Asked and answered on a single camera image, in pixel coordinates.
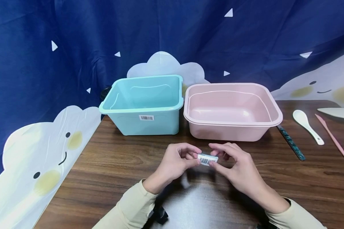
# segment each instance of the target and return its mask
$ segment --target table surface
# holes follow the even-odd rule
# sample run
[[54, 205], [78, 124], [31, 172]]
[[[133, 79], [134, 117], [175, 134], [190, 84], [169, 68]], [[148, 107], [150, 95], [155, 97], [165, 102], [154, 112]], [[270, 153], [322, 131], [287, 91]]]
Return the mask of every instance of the table surface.
[[[278, 101], [282, 126], [303, 152], [300, 161], [277, 128], [257, 142], [237, 142], [252, 158], [266, 183], [280, 195], [292, 198], [328, 228], [344, 228], [344, 157], [315, 117], [319, 114], [344, 148], [344, 120], [316, 111], [338, 107], [330, 101]], [[295, 109], [307, 113], [310, 125], [324, 139], [317, 145], [292, 118]], [[105, 116], [35, 228], [92, 228], [140, 179], [159, 165], [170, 143], [188, 142], [210, 152], [208, 143], [191, 136], [180, 115], [177, 135], [124, 136]], [[230, 159], [222, 162], [232, 166]], [[148, 222], [145, 228], [254, 228], [265, 216], [261, 208], [236, 191], [207, 166], [188, 173], [191, 186], [169, 185], [160, 201], [169, 215], [163, 226]]]

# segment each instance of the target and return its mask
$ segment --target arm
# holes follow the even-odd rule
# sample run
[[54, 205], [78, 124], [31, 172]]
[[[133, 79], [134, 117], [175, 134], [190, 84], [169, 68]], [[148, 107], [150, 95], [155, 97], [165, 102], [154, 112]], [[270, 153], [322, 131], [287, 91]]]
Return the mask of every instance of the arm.
[[154, 208], [158, 193], [186, 169], [200, 164], [201, 150], [187, 143], [170, 144], [157, 170], [122, 196], [93, 229], [139, 229], [144, 226]]
[[216, 162], [210, 162], [218, 173], [225, 176], [232, 185], [244, 193], [262, 208], [271, 224], [280, 229], [324, 229], [325, 227], [309, 212], [290, 199], [281, 197], [261, 178], [251, 155], [232, 143], [209, 144], [213, 149], [211, 155], [228, 160], [232, 157], [236, 163], [225, 168]]

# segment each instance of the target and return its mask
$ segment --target white cloud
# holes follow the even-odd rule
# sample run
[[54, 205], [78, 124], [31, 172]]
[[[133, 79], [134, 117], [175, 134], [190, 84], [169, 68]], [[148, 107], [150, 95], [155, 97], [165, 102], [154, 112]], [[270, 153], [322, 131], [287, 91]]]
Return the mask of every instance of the white cloud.
[[329, 100], [344, 107], [344, 55], [293, 78], [271, 94], [276, 100]]
[[32, 228], [100, 123], [98, 108], [63, 109], [8, 137], [0, 174], [0, 229]]
[[189, 62], [183, 65], [167, 52], [156, 52], [147, 63], [134, 65], [127, 72], [127, 78], [152, 76], [152, 75], [180, 75], [183, 84], [191, 86], [194, 84], [208, 84], [205, 80], [204, 69], [198, 63]]

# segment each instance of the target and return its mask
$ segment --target barcode sticker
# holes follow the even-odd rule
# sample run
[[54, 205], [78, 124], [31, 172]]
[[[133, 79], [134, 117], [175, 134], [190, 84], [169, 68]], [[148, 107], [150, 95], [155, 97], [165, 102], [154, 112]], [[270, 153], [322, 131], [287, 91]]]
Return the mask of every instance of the barcode sticker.
[[198, 154], [197, 159], [199, 159], [201, 161], [201, 164], [205, 166], [209, 166], [209, 162], [211, 161], [213, 162], [218, 161], [218, 157], [211, 156], [208, 154]]
[[154, 121], [154, 115], [139, 115], [140, 120]]

